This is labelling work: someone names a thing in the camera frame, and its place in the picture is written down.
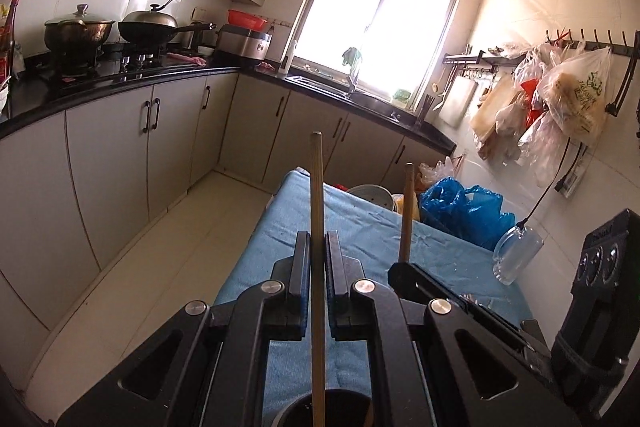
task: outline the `window pane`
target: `window pane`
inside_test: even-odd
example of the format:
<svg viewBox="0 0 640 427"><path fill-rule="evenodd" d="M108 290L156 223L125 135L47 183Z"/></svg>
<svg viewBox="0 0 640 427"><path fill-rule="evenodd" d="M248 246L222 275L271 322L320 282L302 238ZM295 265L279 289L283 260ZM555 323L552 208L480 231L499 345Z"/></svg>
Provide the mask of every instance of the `window pane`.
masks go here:
<svg viewBox="0 0 640 427"><path fill-rule="evenodd" d="M385 0L367 32L360 80L392 96L422 81L451 0Z"/></svg>
<svg viewBox="0 0 640 427"><path fill-rule="evenodd" d="M296 56L348 73L342 54L360 49L380 0L314 0L300 34Z"/></svg>

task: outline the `blue tablecloth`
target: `blue tablecloth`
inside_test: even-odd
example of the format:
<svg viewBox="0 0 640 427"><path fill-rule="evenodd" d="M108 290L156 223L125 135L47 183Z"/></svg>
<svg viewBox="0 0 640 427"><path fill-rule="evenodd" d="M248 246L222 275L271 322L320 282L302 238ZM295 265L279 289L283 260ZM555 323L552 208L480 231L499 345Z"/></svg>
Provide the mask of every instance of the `blue tablecloth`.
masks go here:
<svg viewBox="0 0 640 427"><path fill-rule="evenodd" d="M367 278L386 284L398 260L401 216L336 188L324 187L325 230L337 230L342 253L362 262ZM293 254L298 230L309 230L309 177L292 171L265 210L246 250L214 304L233 301L267 280L273 264ZM492 273L492 252L414 222L411 262L459 294L476 300L514 325L531 312L516 284L504 286ZM370 396L364 342L336 343L326 328L326 385ZM293 400L311 391L310 332L302 342L272 342L264 394L263 425Z"/></svg>

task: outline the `clear plastic jug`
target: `clear plastic jug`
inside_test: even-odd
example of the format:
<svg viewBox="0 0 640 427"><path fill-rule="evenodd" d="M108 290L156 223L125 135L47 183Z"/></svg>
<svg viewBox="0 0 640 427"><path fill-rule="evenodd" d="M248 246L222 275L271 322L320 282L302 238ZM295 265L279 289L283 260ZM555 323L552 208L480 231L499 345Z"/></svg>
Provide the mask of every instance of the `clear plastic jug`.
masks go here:
<svg viewBox="0 0 640 427"><path fill-rule="evenodd" d="M513 227L505 233L494 250L494 275L508 286L522 273L545 242L531 227Z"/></svg>

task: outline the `rice cooker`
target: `rice cooker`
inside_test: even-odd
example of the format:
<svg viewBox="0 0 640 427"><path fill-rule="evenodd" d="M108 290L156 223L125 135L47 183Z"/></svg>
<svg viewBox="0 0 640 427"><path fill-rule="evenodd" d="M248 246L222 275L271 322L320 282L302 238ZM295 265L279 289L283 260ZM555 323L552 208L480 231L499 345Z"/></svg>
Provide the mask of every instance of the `rice cooker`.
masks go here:
<svg viewBox="0 0 640 427"><path fill-rule="evenodd" d="M268 33L225 24L218 33L214 61L221 66L257 66L267 56L270 42Z"/></svg>

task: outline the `metal screw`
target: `metal screw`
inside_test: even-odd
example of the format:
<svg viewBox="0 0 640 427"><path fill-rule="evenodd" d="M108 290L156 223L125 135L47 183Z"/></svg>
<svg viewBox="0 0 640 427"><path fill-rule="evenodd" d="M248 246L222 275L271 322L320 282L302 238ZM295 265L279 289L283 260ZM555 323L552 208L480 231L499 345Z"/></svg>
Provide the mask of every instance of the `metal screw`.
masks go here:
<svg viewBox="0 0 640 427"><path fill-rule="evenodd" d="M369 279L360 279L359 281L355 282L353 287L358 293L371 293L374 289L376 289L376 284Z"/></svg>
<svg viewBox="0 0 640 427"><path fill-rule="evenodd" d="M184 307L184 311L187 312L187 315L201 315L207 309L207 305L202 301L191 301Z"/></svg>
<svg viewBox="0 0 640 427"><path fill-rule="evenodd" d="M280 281L265 281L260 286L260 289L265 293L278 293L282 290L283 286Z"/></svg>
<svg viewBox="0 0 640 427"><path fill-rule="evenodd" d="M451 303L446 299L433 299L430 306L433 312L438 315L446 315L451 311Z"/></svg>

